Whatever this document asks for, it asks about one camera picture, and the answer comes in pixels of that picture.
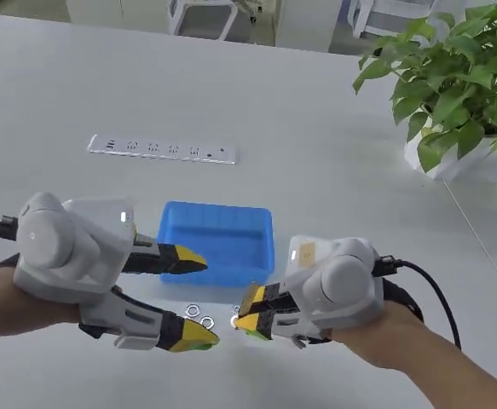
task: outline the blue basket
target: blue basket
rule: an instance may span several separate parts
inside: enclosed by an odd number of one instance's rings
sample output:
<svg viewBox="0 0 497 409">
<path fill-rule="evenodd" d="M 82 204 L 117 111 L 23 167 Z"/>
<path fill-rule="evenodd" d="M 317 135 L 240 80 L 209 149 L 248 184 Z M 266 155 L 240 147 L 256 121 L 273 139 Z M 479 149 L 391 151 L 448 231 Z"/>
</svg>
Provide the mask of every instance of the blue basket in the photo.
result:
<svg viewBox="0 0 497 409">
<path fill-rule="evenodd" d="M 157 241 L 184 245 L 208 263 L 205 271 L 161 274 L 165 283 L 244 287 L 253 281 L 265 284 L 275 270 L 273 222 L 267 209 L 169 202 Z"/>
</svg>

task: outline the metal washer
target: metal washer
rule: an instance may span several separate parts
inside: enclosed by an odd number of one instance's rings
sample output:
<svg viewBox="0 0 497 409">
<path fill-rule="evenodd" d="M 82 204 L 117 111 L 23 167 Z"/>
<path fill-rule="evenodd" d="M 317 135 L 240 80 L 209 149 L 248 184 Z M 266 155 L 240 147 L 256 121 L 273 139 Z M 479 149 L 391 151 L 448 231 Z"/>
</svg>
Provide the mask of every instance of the metal washer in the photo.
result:
<svg viewBox="0 0 497 409">
<path fill-rule="evenodd" d="M 193 318 L 200 314 L 200 308 L 197 304 L 189 304 L 186 307 L 185 313 L 189 318 Z"/>
<path fill-rule="evenodd" d="M 199 323 L 207 330 L 210 330 L 214 326 L 214 319 L 206 315 L 205 317 L 200 319 Z"/>
<path fill-rule="evenodd" d="M 234 316 L 231 317 L 231 320 L 229 321 L 229 324 L 235 329 L 238 330 L 239 327 L 235 324 L 236 320 L 239 318 L 238 314 L 235 314 Z"/>
</svg>

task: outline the power strip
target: power strip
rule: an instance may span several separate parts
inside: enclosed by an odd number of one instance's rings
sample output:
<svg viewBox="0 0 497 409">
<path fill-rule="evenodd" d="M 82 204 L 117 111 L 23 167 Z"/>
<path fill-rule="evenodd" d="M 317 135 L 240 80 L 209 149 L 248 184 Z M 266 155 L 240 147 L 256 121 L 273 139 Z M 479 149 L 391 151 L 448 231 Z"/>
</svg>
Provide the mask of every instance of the power strip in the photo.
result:
<svg viewBox="0 0 497 409">
<path fill-rule="evenodd" d="M 95 135 L 87 150 L 90 153 L 133 156 L 137 158 L 193 160 L 212 164 L 236 164 L 237 149 L 229 144 L 161 141 L 154 138 L 123 138 Z"/>
</svg>

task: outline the black cable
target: black cable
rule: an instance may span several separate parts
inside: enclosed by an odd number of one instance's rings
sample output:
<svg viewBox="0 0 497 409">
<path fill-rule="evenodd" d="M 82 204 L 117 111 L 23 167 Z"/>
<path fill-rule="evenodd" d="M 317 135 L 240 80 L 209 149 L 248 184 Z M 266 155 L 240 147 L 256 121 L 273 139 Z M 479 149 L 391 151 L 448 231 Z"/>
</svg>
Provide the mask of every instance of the black cable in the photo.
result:
<svg viewBox="0 0 497 409">
<path fill-rule="evenodd" d="M 19 220 L 17 217 L 2 216 L 0 221 L 0 239 L 15 241 L 17 239 L 17 229 Z"/>
<path fill-rule="evenodd" d="M 395 266 L 411 268 L 412 270 L 422 275 L 426 281 L 428 281 L 428 283 L 436 292 L 436 295 L 439 298 L 439 301 L 442 303 L 443 309 L 445 310 L 445 315 L 447 315 L 449 324 L 451 325 L 451 332 L 453 333 L 454 345 L 458 349 L 462 350 L 462 346 L 460 344 L 459 328 L 457 327 L 456 321 L 454 320 L 453 311 L 451 311 L 451 307 L 449 307 L 447 299 L 443 295 L 442 289 L 439 288 L 439 285 L 437 285 L 437 282 L 428 273 L 426 273 L 424 269 L 422 269 L 416 264 L 413 264 L 412 262 L 406 262 L 405 260 L 396 260 Z"/>
</svg>

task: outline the gray table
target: gray table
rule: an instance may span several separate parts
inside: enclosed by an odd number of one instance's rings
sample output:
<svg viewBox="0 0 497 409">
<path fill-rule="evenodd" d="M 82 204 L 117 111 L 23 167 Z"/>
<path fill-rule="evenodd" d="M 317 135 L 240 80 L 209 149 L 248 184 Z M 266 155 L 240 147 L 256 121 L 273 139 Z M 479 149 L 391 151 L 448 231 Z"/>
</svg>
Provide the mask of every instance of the gray table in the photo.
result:
<svg viewBox="0 0 497 409">
<path fill-rule="evenodd" d="M 355 97 L 356 59 L 0 17 L 0 215 L 37 191 L 130 196 L 156 234 L 169 200 L 269 208 L 277 266 L 289 238 L 362 236 L 432 272 L 465 351 L 497 376 L 497 273 L 446 186 L 402 160 L 393 79 Z M 235 166 L 89 155 L 94 133 L 237 145 Z M 0 242 L 0 259 L 15 251 Z M 396 280 L 449 337 L 430 287 Z M 199 301 L 222 343 L 167 354 L 116 350 L 74 325 L 0 339 L 0 408 L 430 407 L 402 375 L 340 345 L 299 352 L 236 333 L 235 291 L 123 277 L 127 294 L 182 312 Z"/>
</svg>

